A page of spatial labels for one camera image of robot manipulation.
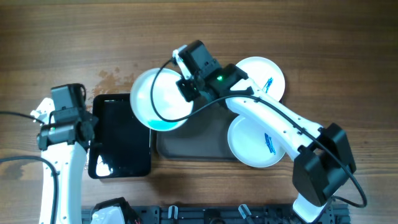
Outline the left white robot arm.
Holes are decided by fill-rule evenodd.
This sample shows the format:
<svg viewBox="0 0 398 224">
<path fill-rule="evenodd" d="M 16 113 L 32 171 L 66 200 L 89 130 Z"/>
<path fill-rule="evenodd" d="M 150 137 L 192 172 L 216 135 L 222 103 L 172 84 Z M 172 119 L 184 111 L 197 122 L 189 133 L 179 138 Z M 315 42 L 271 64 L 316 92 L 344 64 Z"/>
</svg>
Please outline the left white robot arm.
<svg viewBox="0 0 398 224">
<path fill-rule="evenodd" d="M 83 169 L 98 119 L 84 104 L 54 106 L 51 98 L 44 98 L 30 114 L 44 122 L 37 135 L 40 158 L 44 160 L 39 222 L 49 218 L 50 223 L 83 223 Z"/>
</svg>

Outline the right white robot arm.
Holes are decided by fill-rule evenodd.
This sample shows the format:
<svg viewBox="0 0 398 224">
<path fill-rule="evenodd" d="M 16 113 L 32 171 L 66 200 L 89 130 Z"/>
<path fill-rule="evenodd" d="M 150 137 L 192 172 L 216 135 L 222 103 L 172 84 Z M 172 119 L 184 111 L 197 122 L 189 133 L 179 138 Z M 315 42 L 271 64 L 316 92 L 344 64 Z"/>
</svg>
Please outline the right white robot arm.
<svg viewBox="0 0 398 224">
<path fill-rule="evenodd" d="M 202 81 L 215 101 L 224 101 L 229 110 L 263 128 L 293 160 L 298 191 L 293 210 L 301 220 L 314 222 L 337 190 L 354 179 L 356 164 L 345 131 L 335 123 L 323 128 L 281 104 L 284 76 L 274 62 L 246 58 Z"/>
</svg>

